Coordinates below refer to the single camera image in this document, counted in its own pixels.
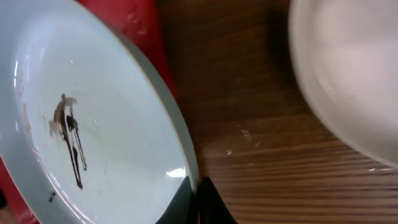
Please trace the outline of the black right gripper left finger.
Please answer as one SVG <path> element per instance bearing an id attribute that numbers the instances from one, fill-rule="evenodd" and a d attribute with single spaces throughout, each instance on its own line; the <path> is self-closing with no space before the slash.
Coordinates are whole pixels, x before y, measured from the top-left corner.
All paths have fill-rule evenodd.
<path id="1" fill-rule="evenodd" d="M 186 177 L 156 224 L 194 224 L 194 222 L 195 196 L 190 179 Z"/>

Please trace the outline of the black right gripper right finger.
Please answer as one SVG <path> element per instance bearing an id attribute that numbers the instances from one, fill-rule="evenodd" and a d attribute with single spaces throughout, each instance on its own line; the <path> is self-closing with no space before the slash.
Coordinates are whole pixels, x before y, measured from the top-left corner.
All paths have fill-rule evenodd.
<path id="1" fill-rule="evenodd" d="M 202 178 L 198 185 L 197 203 L 199 224 L 238 224 L 209 177 Z"/>

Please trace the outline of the light blue plate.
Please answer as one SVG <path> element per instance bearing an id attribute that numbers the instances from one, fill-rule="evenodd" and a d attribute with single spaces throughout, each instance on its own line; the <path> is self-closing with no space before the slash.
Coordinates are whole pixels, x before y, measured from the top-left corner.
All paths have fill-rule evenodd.
<path id="1" fill-rule="evenodd" d="M 76 1 L 1 2 L 1 158 L 41 223 L 156 223 L 198 183 L 158 71 Z"/>

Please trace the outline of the white round plate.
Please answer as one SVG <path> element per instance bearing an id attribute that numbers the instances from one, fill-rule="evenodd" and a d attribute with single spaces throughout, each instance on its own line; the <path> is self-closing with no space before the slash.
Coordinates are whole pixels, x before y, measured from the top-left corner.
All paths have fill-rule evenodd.
<path id="1" fill-rule="evenodd" d="M 317 118 L 341 141 L 397 165 L 397 1 L 294 0 L 289 47 Z"/>

